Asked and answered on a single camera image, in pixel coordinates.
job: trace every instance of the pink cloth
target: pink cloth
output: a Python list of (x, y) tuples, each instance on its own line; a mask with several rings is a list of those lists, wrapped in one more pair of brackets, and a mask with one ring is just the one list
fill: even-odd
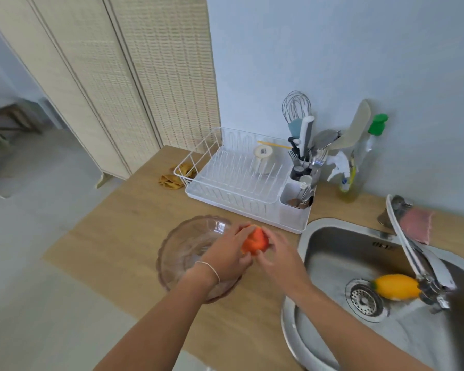
[(412, 208), (400, 219), (404, 234), (421, 243), (429, 245), (432, 230), (432, 211)]

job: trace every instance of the gray floor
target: gray floor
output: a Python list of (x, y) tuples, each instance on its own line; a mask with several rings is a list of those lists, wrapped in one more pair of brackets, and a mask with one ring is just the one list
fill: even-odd
[[(0, 174), (0, 369), (92, 369), (135, 320), (40, 257), (122, 181), (95, 189), (99, 170), (67, 130), (17, 138)], [(204, 369), (185, 352), (175, 367)]]

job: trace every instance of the dish rack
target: dish rack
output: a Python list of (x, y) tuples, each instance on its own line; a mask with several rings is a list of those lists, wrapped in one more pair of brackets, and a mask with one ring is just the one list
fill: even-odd
[(289, 177), (293, 164), (288, 149), (273, 147), (272, 168), (262, 173), (253, 154), (259, 141), (290, 147), (284, 139), (214, 128), (180, 163), (190, 164), (196, 176), (187, 177), (179, 166), (173, 173), (184, 182), (190, 198), (300, 234), (311, 207), (302, 210), (285, 204), (300, 190), (300, 183)]

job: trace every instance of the bracelet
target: bracelet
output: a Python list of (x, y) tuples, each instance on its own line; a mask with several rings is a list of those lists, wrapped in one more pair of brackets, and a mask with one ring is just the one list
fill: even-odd
[(200, 261), (200, 260), (198, 260), (196, 263), (203, 263), (203, 264), (206, 264), (208, 267), (210, 267), (211, 270), (212, 270), (213, 272), (215, 272), (215, 274), (217, 275), (218, 283), (220, 283), (220, 276), (218, 276), (217, 271), (215, 271), (215, 269), (211, 266), (210, 263), (202, 262), (202, 261)]

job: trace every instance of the sink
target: sink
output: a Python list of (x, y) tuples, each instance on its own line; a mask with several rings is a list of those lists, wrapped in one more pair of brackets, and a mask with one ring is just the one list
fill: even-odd
[[(434, 370), (464, 370), (464, 259), (426, 247), (445, 262), (457, 284), (448, 297), (450, 310), (437, 314), (420, 300), (393, 302), (369, 287), (383, 274), (414, 276), (397, 236), (321, 218), (303, 232), (298, 251), (315, 286), (359, 321)], [(305, 368), (339, 369), (315, 327), (289, 298), (281, 322), (292, 355)]]

